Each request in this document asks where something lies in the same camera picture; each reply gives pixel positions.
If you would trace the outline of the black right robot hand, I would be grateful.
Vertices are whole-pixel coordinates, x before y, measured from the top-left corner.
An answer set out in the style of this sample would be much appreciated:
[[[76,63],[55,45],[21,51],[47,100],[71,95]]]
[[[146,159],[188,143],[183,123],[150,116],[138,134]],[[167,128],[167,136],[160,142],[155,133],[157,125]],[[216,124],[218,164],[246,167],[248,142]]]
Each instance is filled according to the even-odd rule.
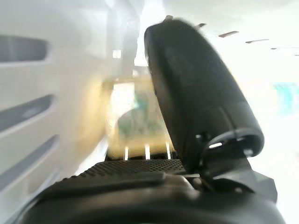
[[[189,23],[148,27],[145,54],[176,160],[106,161],[42,191],[18,224],[282,224],[250,105]]]

